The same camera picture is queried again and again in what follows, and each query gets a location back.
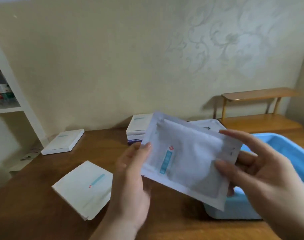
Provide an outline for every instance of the wooden bench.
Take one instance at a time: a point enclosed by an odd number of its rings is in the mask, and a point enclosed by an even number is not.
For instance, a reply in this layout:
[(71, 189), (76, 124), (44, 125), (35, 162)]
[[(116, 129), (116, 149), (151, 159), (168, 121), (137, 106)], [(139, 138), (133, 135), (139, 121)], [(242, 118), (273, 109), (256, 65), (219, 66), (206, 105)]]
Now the wooden bench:
[[(283, 97), (298, 96), (299, 93), (290, 88), (272, 88), (264, 90), (255, 90), (247, 92), (225, 93), (223, 97), (222, 119), (221, 123), (227, 129), (243, 130), (248, 133), (264, 133), (264, 132), (278, 132), (282, 130), (302, 129), (302, 125), (287, 119), (286, 117), (277, 114), (280, 101)], [(272, 114), (266, 111), (265, 114), (253, 116), (240, 116), (226, 118), (227, 102), (240, 102), (251, 100), (266, 100), (276, 98), (276, 104)]]

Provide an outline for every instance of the blue plastic basin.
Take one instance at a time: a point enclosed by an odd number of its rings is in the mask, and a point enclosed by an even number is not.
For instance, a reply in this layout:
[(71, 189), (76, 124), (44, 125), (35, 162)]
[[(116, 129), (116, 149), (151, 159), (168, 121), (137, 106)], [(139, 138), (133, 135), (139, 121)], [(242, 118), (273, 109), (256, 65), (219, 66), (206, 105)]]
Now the blue plastic basin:
[[(253, 134), (255, 137), (268, 143), (276, 151), (286, 156), (292, 162), (295, 170), (304, 182), (304, 149), (288, 138), (274, 134)], [(251, 151), (246, 145), (241, 150)], [(250, 205), (242, 189), (236, 187), (233, 197), (227, 197), (224, 212), (204, 204), (206, 213), (215, 219), (261, 219)]]

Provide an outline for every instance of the wooden table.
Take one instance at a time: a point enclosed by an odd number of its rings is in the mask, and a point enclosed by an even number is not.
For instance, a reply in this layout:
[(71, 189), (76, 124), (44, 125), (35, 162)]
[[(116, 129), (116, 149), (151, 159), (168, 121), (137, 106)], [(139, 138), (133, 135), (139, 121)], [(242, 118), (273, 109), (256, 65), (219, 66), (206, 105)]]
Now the wooden table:
[[(292, 139), (304, 145), (299, 131)], [(106, 207), (92, 221), (82, 218), (51, 188), (86, 160), (114, 171), (127, 148), (125, 129), (87, 131), (72, 152), (38, 156), (0, 189), (1, 240), (86, 240)], [(216, 221), (201, 202), (153, 183), (151, 207), (137, 239), (278, 239), (262, 221)]]

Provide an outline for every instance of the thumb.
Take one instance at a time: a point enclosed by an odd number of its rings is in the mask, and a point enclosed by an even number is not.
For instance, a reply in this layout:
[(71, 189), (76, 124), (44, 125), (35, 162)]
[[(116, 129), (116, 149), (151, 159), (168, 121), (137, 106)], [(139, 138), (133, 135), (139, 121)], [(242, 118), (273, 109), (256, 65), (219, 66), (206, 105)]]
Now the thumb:
[(243, 172), (236, 165), (223, 160), (215, 161), (216, 169), (234, 185), (240, 187), (245, 194), (250, 195), (258, 188), (259, 180)]
[(141, 167), (143, 163), (146, 161), (147, 157), (151, 152), (151, 143), (148, 142), (146, 145), (142, 146), (136, 154), (134, 155), (130, 165), (128, 166), (128, 170), (133, 173), (139, 173), (141, 171)]

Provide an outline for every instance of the sealed pouch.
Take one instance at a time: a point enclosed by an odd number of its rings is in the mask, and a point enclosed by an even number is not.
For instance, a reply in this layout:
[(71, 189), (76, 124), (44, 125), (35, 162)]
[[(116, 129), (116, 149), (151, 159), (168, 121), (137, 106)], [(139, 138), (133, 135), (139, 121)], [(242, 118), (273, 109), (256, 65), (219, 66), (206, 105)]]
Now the sealed pouch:
[(152, 151), (141, 175), (224, 210), (229, 181), (214, 161), (235, 163), (242, 142), (178, 118), (155, 112), (142, 145)]

